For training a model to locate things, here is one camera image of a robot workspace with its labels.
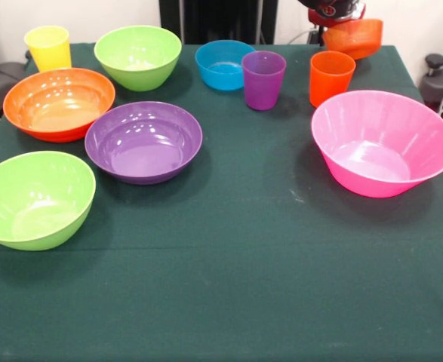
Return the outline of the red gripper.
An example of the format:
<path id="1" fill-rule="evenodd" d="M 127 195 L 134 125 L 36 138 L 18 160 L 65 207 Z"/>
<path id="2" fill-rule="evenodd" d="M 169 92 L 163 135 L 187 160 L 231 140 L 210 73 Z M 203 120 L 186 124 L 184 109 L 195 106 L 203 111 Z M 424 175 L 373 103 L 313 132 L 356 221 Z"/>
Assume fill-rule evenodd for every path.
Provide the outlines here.
<path id="1" fill-rule="evenodd" d="M 365 15 L 365 3 L 326 3 L 308 10 L 309 22 L 330 28 Z"/>

